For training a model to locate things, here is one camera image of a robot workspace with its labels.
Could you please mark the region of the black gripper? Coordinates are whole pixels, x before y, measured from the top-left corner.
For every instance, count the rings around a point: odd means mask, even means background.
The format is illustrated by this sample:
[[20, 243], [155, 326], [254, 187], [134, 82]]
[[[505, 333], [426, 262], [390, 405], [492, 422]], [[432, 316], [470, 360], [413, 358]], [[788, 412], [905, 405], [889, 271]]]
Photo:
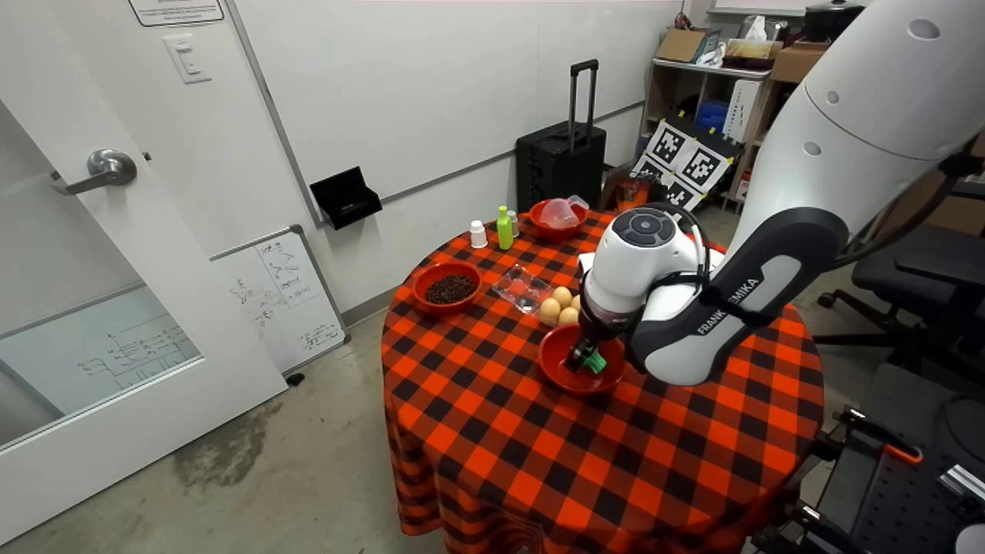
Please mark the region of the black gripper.
[[583, 337], [575, 338], [572, 352], [568, 353], [568, 366], [571, 368], [584, 368], [583, 358], [589, 358], [590, 352], [604, 353], [606, 341], [622, 341], [626, 338], [622, 326], [604, 324], [590, 308], [583, 308], [578, 326], [583, 326]]

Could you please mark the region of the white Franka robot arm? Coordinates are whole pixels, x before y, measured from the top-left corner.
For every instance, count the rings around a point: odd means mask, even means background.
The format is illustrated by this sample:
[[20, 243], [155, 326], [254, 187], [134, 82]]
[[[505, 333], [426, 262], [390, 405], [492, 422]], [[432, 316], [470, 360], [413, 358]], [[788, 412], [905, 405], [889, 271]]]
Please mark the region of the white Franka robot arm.
[[701, 384], [922, 177], [985, 128], [985, 0], [873, 0], [763, 136], [728, 249], [681, 207], [615, 217], [583, 274], [583, 330]]

